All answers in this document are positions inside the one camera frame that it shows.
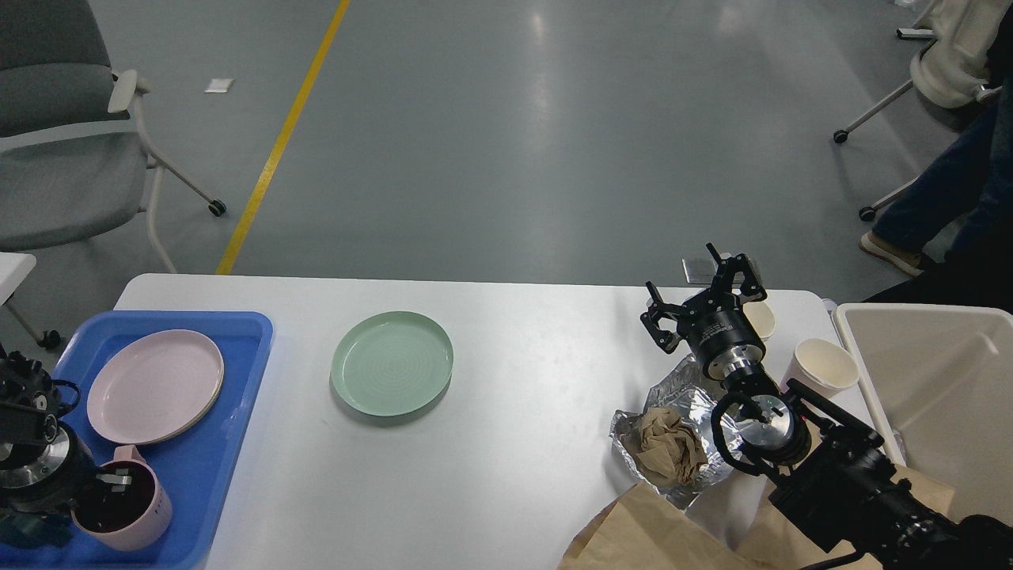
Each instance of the white paper cup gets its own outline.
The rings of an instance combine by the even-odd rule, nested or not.
[[[858,383],[858,364],[848,351],[823,339],[807,339],[795,347],[781,380],[797,379],[809,388],[833,395]]]
[[[753,302],[743,306],[743,314],[753,325],[753,329],[766,341],[774,336],[774,329],[777,327],[777,319],[774,311],[766,302]]]

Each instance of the yellow floor line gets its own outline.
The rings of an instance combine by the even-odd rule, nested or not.
[[[256,217],[257,210],[260,209],[260,202],[263,200],[264,194],[267,193],[267,186],[270,185],[270,180],[275,177],[275,170],[278,168],[279,161],[282,160],[282,155],[285,154],[285,147],[289,144],[289,139],[292,138],[292,131],[296,128],[296,123],[299,121],[299,115],[303,112],[303,106],[306,104],[306,99],[310,96],[310,91],[313,90],[313,83],[316,82],[316,77],[320,73],[323,60],[327,57],[327,52],[330,51],[330,45],[334,40],[334,34],[337,33],[337,27],[341,25],[341,20],[344,18],[344,12],[348,9],[349,2],[350,0],[341,0],[341,3],[337,6],[337,10],[334,11],[334,17],[331,18],[330,25],[327,26],[327,32],[323,34],[320,47],[317,48],[317,53],[313,56],[313,62],[310,63],[310,69],[306,72],[302,86],[299,87],[299,93],[296,94],[296,100],[292,102],[289,115],[285,118],[282,132],[278,134],[278,138],[275,140],[275,147],[270,149],[270,156],[267,157],[267,162],[263,165],[263,170],[260,171],[260,177],[257,179],[256,185],[253,186],[253,193],[250,194],[249,200],[246,201],[246,209],[243,210],[243,215],[239,217],[239,223],[236,224],[236,229],[232,232],[232,238],[229,239],[229,244],[225,247],[222,260],[218,262],[218,269],[215,270],[218,274],[232,272],[232,265],[235,264],[236,256],[239,255],[239,249],[242,248],[243,241],[246,240],[246,234],[249,233],[250,226],[253,224],[253,218]]]

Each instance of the green plate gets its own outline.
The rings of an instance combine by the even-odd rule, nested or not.
[[[399,416],[433,401],[450,383],[454,347],[432,319],[415,313],[373,316],[334,351],[330,382],[348,406]]]

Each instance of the shoe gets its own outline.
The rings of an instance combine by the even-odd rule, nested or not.
[[[936,264],[925,253],[910,253],[905,251],[887,241],[883,241],[871,231],[862,235],[862,238],[858,240],[858,246],[866,253],[879,257],[912,276],[918,276],[926,268]]]

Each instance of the gray floor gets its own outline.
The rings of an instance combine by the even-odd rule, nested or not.
[[[214,271],[337,0],[93,4],[114,66],[155,85],[160,146],[230,206],[213,219],[171,180],[161,210],[180,270]],[[858,207],[955,136],[909,94],[830,141],[907,78],[922,44],[893,28],[914,17],[885,0],[352,0],[233,272],[682,284],[712,240],[770,289],[860,301],[903,275],[858,250]],[[222,76],[232,92],[201,92]],[[141,218],[34,253],[21,306],[67,334],[160,269]],[[5,314],[0,339],[30,348]]]

